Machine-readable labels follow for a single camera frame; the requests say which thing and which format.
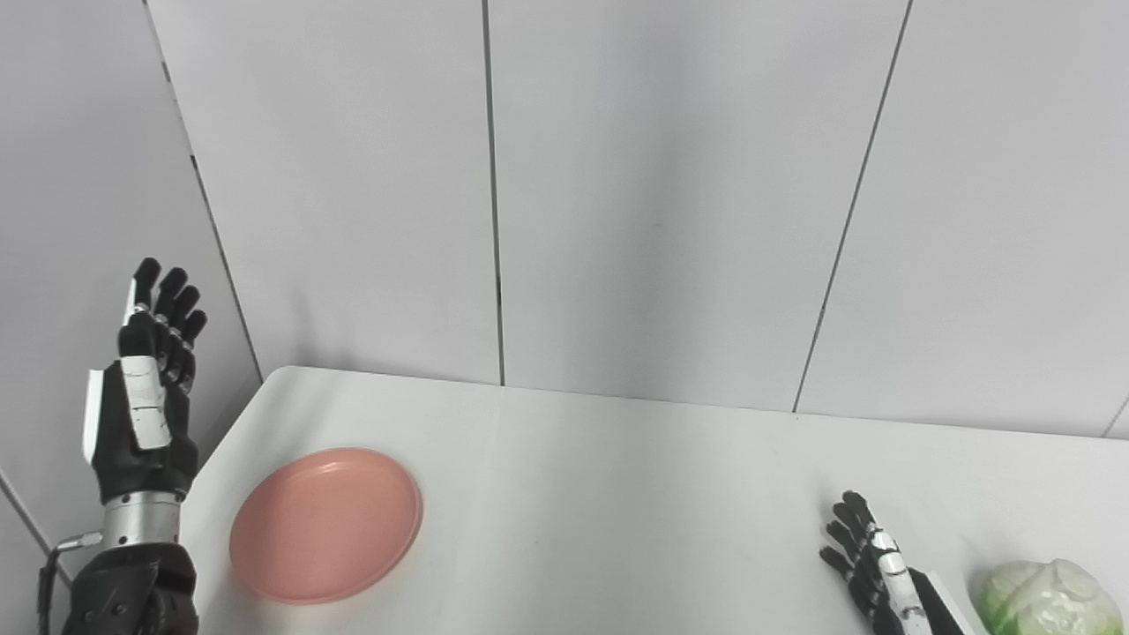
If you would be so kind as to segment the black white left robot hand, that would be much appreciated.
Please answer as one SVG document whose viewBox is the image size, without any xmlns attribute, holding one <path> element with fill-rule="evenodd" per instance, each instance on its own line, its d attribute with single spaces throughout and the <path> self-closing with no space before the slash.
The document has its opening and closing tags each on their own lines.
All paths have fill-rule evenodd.
<svg viewBox="0 0 1129 635">
<path fill-rule="evenodd" d="M 130 280 L 117 358 L 90 369 L 87 382 L 82 454 L 102 505 L 145 492 L 183 501 L 196 478 L 190 393 L 195 340 L 208 322 L 198 302 L 187 272 L 164 271 L 157 258 L 145 258 Z"/>
</svg>

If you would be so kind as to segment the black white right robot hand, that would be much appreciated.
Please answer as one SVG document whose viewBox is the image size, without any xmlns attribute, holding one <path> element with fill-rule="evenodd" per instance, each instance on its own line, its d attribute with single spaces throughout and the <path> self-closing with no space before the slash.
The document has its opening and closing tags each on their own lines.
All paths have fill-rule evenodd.
<svg viewBox="0 0 1129 635">
<path fill-rule="evenodd" d="M 826 524 L 831 545 L 819 558 L 842 579 L 874 634 L 975 634 L 939 579 L 908 565 L 900 546 L 872 514 L 870 503 L 846 490 Z"/>
</svg>

